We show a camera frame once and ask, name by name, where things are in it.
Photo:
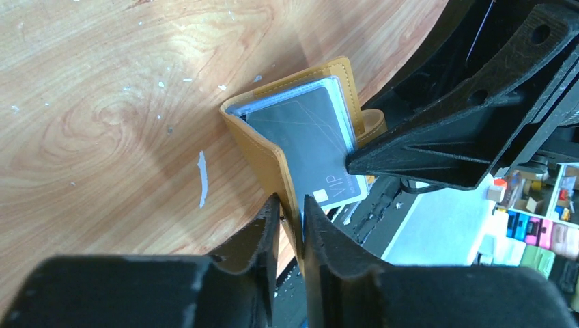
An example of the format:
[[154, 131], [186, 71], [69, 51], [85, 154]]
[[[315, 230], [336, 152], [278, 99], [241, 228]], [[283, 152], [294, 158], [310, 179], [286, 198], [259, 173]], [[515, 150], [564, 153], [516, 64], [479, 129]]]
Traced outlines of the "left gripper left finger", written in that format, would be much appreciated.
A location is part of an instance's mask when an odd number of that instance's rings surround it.
[[254, 219], [210, 252], [217, 288], [211, 309], [219, 326], [272, 326], [280, 209], [274, 193]]

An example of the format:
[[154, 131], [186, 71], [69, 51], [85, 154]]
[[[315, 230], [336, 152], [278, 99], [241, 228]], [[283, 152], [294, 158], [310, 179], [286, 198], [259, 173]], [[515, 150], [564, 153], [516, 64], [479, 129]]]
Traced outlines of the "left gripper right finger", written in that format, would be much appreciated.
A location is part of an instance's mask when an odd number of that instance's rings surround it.
[[385, 263], [304, 199], [303, 263], [309, 327], [384, 327], [379, 278]]

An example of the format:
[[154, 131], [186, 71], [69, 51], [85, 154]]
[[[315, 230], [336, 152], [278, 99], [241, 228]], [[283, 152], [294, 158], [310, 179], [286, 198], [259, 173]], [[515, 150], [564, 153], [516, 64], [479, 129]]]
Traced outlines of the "yellow leather card holder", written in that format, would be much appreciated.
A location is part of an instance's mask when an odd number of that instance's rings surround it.
[[298, 264], [303, 263], [302, 224], [286, 157], [279, 146], [259, 135], [240, 118], [226, 113], [226, 110], [233, 105], [244, 105], [252, 100], [272, 96], [315, 78], [328, 76], [338, 77], [345, 92], [345, 103], [352, 120], [358, 147], [362, 148], [386, 132], [387, 127], [383, 113], [377, 109], [361, 109], [352, 66], [346, 56], [336, 57], [323, 64], [260, 85], [226, 100], [219, 109], [230, 133], [234, 136], [263, 190], [266, 193], [276, 193], [279, 196], [285, 217], [282, 226], [294, 250]]

